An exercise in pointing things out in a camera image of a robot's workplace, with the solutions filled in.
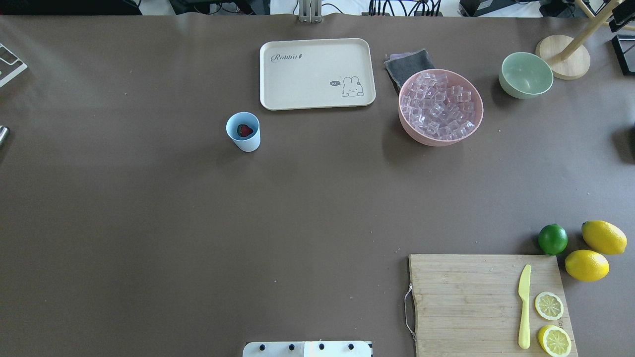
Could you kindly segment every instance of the knife handle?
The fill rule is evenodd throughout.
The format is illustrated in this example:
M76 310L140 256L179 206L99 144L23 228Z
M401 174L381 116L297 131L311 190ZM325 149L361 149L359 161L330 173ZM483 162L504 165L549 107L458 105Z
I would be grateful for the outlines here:
M518 331L518 345L522 349L529 348L529 342L531 341L529 336L529 302L523 300L523 312L520 316L520 329Z

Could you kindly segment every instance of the bowl of ice cubes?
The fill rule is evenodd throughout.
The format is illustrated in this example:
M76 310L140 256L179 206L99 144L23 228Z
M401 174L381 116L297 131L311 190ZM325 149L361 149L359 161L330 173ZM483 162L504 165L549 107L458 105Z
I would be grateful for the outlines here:
M399 120L421 144L447 146L472 135L483 120L483 100L463 76L445 69L412 75L399 92Z

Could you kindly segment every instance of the wooden stand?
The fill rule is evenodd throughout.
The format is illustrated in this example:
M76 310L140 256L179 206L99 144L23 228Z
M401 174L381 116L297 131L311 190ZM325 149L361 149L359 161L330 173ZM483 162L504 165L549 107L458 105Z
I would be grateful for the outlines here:
M549 64L554 77L572 80L587 73L591 66L591 57L582 43L611 17L613 9L621 2L622 0L611 0L575 38L553 35L538 43L536 55Z

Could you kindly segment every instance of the lemon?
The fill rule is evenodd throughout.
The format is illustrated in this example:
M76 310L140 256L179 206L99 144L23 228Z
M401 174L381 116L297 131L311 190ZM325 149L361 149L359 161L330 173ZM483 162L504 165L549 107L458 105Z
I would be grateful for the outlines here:
M536 311L538 314L549 320L556 321L557 319L562 317L562 314L565 313L565 307L562 304L562 300L551 292L542 292L536 296L536 300L534 300L534 304L536 305Z
M568 242L565 229L555 223L544 226L538 234L540 249L549 255L562 253Z
M621 229L603 220L582 224L582 237L589 247L602 254L622 254L626 249L626 235Z
M571 352L571 339L562 328L545 325L538 331L540 346L552 357L565 357Z
M567 255L565 269L578 280L596 281L608 274L608 261L598 252L581 249Z

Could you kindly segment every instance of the green lime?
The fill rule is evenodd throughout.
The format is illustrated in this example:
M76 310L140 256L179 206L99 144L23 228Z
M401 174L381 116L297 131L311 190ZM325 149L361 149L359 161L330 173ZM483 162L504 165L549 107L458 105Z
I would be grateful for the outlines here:
M569 239L566 237L565 229L558 224L545 226L538 234L538 245L543 252L549 255L562 253L566 248Z

